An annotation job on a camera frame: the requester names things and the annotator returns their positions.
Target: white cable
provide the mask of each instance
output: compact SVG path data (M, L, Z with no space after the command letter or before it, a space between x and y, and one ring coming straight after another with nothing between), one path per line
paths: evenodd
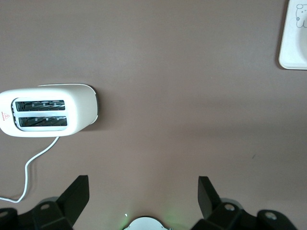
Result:
M54 141L43 151L41 151L40 153L36 154L34 157L32 157L30 160L28 160L28 162L25 164L24 166L24 174L25 174L25 180L24 180L24 193L21 195L21 197L18 200L12 200L9 198L5 198L5 197L0 197L0 200L5 200L5 201L9 201L12 203L19 203L25 196L26 192L27 192L27 188L28 188L28 166L29 164L37 157L39 157L40 155L43 155L45 152L47 152L49 149L51 149L54 144L58 141L59 137L56 137L54 139Z

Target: white plate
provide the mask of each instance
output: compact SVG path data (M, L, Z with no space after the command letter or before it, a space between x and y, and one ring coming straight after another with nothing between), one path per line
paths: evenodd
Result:
M307 69L307 0L290 0L279 63L285 69Z

